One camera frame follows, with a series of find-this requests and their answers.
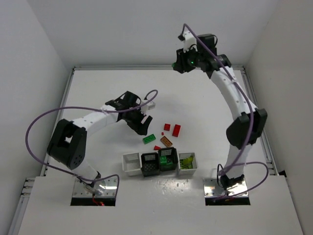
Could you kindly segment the green long lego brick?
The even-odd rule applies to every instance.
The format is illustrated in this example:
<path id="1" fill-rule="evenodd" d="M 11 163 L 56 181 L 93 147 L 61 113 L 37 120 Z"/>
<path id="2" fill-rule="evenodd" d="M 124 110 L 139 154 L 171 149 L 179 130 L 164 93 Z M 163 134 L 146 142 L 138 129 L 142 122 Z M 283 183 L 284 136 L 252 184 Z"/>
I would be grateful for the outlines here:
<path id="1" fill-rule="evenodd" d="M 151 143 L 151 142 L 155 141 L 156 137 L 155 137 L 154 134 L 151 134 L 151 135 L 148 135 L 148 136 L 144 137 L 142 140 L 143 140 L 144 144 L 148 144 L 148 143 Z"/>

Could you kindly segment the lime square lego brick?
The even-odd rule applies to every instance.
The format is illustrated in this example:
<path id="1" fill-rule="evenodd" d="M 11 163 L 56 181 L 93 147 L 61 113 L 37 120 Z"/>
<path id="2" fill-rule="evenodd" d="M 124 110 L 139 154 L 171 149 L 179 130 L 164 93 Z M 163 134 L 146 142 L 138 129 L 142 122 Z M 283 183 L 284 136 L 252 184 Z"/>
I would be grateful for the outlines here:
<path id="1" fill-rule="evenodd" d="M 194 160 L 193 156 L 185 158 L 185 159 L 180 159 L 179 163 L 180 163 L 181 169 L 192 169 L 193 160 Z"/>

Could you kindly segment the green upside-down lego brick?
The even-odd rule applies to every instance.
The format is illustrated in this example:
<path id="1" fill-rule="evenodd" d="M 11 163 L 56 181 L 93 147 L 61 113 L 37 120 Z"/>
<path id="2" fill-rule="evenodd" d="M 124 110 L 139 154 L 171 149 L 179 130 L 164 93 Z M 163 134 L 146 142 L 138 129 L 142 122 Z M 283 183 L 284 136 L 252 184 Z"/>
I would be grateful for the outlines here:
<path id="1" fill-rule="evenodd" d="M 167 165 L 168 164 L 168 160 L 166 156 L 161 156 L 160 157 L 160 165 Z"/>

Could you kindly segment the green square lego brick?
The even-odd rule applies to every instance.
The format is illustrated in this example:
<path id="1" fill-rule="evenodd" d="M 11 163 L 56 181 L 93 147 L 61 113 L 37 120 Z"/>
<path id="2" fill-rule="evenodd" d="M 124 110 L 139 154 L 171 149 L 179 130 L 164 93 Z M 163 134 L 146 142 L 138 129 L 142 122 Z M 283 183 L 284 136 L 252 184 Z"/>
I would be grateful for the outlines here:
<path id="1" fill-rule="evenodd" d="M 160 166 L 160 171 L 171 171 L 176 169 L 176 164 L 170 163 L 170 164 L 164 164 Z"/>

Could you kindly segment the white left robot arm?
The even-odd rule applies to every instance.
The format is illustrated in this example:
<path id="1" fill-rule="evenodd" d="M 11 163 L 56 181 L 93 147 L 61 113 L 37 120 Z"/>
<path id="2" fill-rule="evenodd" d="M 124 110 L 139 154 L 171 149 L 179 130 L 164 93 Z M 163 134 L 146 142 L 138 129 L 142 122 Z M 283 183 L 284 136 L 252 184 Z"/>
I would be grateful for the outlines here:
<path id="1" fill-rule="evenodd" d="M 126 91 L 120 97 L 107 101 L 97 112 L 74 120 L 60 120 L 47 147 L 47 154 L 65 165 L 90 188 L 101 177 L 85 159 L 87 138 L 108 125 L 124 120 L 138 135 L 145 136 L 152 117 L 146 112 L 155 107 L 153 101 L 141 100 Z"/>

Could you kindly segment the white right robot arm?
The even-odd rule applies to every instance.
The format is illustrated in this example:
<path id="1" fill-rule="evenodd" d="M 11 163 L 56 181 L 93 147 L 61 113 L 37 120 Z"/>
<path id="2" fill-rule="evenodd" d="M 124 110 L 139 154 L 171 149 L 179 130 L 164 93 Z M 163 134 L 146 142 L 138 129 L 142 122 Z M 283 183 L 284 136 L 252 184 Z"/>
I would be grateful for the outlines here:
<path id="1" fill-rule="evenodd" d="M 178 38 L 184 46 L 176 52 L 177 60 L 172 65 L 173 69 L 185 73 L 199 68 L 206 73 L 220 90 L 233 118 L 226 130 L 230 144 L 226 164 L 217 172 L 221 187 L 228 189 L 244 180 L 247 156 L 261 136 L 268 114 L 247 97 L 227 56 L 217 54 L 215 35 L 195 37 L 190 31 L 186 31 Z"/>

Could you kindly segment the red square lego brick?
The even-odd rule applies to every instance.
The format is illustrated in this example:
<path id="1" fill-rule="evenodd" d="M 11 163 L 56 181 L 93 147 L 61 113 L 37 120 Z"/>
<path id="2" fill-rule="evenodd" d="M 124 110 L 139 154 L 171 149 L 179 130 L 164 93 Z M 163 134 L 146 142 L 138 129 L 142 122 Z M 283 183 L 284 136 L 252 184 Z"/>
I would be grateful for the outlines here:
<path id="1" fill-rule="evenodd" d="M 171 125 L 168 123 L 165 123 L 164 124 L 164 131 L 170 131 L 170 129 L 171 129 Z"/>

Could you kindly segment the black bin left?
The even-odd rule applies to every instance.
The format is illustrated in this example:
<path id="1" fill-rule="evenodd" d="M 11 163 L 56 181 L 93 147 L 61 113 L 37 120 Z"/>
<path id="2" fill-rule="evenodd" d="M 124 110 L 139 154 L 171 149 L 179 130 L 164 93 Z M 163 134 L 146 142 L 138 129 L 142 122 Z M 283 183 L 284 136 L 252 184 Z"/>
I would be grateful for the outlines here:
<path id="1" fill-rule="evenodd" d="M 144 177 L 160 174 L 160 162 L 157 152 L 143 153 L 141 155 L 141 171 Z"/>

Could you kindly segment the black bin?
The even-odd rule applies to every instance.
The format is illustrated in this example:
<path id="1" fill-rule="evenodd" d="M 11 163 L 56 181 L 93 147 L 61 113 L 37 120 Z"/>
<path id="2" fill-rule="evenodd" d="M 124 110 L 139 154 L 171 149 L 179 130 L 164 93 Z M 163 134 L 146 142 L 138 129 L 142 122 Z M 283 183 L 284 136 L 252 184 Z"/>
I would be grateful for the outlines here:
<path id="1" fill-rule="evenodd" d="M 144 177 L 160 174 L 160 162 L 157 152 L 143 153 L 141 155 L 141 171 Z"/>
<path id="2" fill-rule="evenodd" d="M 176 164 L 176 167 L 177 167 L 178 155 L 177 155 L 177 150 L 174 147 L 161 148 L 160 150 L 158 150 L 158 155 L 159 155 L 159 158 L 161 156 L 166 156 L 168 160 L 168 164 L 173 163 L 173 164 Z"/>

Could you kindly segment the red rectangular lego brick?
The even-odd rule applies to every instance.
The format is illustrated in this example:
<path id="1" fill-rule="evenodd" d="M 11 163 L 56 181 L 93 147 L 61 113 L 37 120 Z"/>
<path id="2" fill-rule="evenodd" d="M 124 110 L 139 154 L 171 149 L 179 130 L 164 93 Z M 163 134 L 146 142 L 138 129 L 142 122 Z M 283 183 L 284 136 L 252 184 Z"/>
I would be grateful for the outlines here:
<path id="1" fill-rule="evenodd" d="M 180 133 L 180 129 L 181 129 L 181 126 L 178 124 L 175 124 L 173 132 L 172 132 L 172 136 L 178 137 Z"/>

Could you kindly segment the white bin far left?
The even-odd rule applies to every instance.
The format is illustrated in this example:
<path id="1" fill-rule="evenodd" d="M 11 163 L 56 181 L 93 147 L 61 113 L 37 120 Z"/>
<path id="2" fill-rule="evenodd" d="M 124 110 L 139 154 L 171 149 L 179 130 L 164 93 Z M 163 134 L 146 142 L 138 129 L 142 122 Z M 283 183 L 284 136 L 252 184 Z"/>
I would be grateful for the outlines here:
<path id="1" fill-rule="evenodd" d="M 142 162 L 139 153 L 125 154 L 122 157 L 122 169 L 129 176 L 137 176 L 142 174 Z"/>

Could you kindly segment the white bin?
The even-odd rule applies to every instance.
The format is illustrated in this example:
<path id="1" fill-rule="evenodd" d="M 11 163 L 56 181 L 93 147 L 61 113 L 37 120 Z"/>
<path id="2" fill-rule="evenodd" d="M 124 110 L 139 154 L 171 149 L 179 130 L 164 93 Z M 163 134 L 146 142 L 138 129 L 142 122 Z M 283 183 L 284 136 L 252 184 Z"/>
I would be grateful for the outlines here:
<path id="1" fill-rule="evenodd" d="M 142 174 L 142 162 L 139 153 L 125 154 L 122 157 L 122 169 L 129 176 L 137 176 Z"/>
<path id="2" fill-rule="evenodd" d="M 194 152 L 179 153 L 178 155 L 178 175 L 192 176 L 198 168 L 196 155 Z"/>

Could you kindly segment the black bin right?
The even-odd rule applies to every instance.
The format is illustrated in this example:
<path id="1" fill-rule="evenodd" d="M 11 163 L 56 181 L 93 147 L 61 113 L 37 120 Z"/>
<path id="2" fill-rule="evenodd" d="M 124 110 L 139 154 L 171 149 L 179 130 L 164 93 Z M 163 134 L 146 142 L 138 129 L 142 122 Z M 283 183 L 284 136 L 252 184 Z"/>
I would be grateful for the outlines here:
<path id="1" fill-rule="evenodd" d="M 173 163 L 173 164 L 176 164 L 176 167 L 177 167 L 178 155 L 177 155 L 177 150 L 174 147 L 161 148 L 160 150 L 158 150 L 158 155 L 159 155 L 159 158 L 161 156 L 166 156 L 168 160 L 168 164 Z"/>

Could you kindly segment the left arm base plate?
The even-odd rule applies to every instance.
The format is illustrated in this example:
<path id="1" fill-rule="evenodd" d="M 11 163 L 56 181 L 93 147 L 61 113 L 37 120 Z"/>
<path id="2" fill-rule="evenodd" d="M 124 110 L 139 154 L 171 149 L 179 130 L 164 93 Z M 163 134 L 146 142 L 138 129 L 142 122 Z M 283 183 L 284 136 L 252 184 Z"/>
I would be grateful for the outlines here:
<path id="1" fill-rule="evenodd" d="M 96 182 L 94 187 L 90 187 L 78 179 L 74 183 L 73 198 L 114 198 L 116 196 L 118 178 L 116 176 Z"/>

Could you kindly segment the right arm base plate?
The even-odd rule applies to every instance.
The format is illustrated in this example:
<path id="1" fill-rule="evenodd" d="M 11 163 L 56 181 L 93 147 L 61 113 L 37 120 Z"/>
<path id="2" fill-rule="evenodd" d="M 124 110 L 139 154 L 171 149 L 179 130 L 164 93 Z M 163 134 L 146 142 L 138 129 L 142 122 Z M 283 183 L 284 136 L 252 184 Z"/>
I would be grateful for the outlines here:
<path id="1" fill-rule="evenodd" d="M 246 180 L 241 183 L 223 189 L 218 185 L 216 178 L 204 178 L 203 189 L 205 198 L 220 198 L 220 197 L 236 197 L 236 198 L 248 198 Z"/>

